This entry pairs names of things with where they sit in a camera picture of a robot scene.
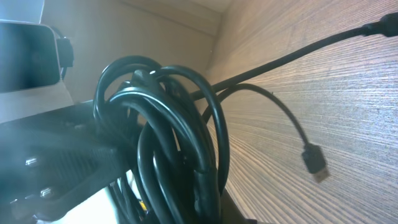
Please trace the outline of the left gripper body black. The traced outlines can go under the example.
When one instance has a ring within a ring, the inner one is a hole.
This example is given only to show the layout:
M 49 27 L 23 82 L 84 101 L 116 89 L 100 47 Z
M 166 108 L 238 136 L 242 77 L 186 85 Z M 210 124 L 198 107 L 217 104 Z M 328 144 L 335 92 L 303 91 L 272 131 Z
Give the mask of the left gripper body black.
M 91 101 L 1 125 L 1 220 L 57 221 L 103 189 L 122 220 L 143 209 L 127 183 L 133 151 L 98 126 Z

